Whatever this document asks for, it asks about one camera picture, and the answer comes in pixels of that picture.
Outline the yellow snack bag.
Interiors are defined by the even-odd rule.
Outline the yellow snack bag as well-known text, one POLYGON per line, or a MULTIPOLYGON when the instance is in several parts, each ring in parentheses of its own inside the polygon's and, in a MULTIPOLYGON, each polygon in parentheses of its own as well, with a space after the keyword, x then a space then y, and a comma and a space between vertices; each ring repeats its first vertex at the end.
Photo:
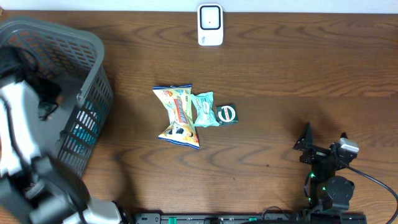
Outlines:
POLYGON ((154 86, 152 90, 167 110, 170 123, 158 138, 199 149, 200 143, 192 116, 192 84, 154 86))

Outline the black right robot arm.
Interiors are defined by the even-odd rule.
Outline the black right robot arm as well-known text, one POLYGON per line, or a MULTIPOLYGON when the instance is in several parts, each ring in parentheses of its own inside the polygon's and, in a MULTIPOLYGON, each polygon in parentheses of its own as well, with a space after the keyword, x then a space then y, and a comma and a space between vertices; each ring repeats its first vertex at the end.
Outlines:
POLYGON ((357 158, 358 144, 342 133, 340 139, 329 148, 317 146, 314 144, 311 124, 307 122, 293 149, 302 152, 300 162, 311 166, 304 187, 310 208, 322 213, 339 214, 347 211, 354 183, 336 175, 336 171, 346 168, 357 158))

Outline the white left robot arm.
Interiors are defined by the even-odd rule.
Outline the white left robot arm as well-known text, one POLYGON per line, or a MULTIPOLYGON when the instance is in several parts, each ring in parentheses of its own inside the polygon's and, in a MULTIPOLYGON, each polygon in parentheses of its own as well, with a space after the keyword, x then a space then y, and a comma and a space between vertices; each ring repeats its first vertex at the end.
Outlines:
POLYGON ((62 89, 38 72, 28 50, 1 47, 1 205, 21 223, 132 223, 47 153, 40 123, 58 108, 62 89))

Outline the green round-logo box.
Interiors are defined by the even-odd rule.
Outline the green round-logo box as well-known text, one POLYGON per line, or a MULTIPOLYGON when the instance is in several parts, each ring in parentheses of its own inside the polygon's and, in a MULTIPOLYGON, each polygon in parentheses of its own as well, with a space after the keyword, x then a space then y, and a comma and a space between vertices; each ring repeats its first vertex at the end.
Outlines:
POLYGON ((235 104, 217 106, 216 115, 220 126, 237 124, 239 122, 235 104))

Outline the teal wet wipes pack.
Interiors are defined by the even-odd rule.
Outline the teal wet wipes pack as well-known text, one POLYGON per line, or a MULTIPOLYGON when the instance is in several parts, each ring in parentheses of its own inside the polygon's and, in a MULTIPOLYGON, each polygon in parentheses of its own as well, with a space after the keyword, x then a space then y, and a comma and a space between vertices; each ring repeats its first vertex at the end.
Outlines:
POLYGON ((191 94, 192 103, 197 111, 197 118, 194 122, 195 127, 207 128, 209 126, 219 126, 213 111, 214 93, 191 94))

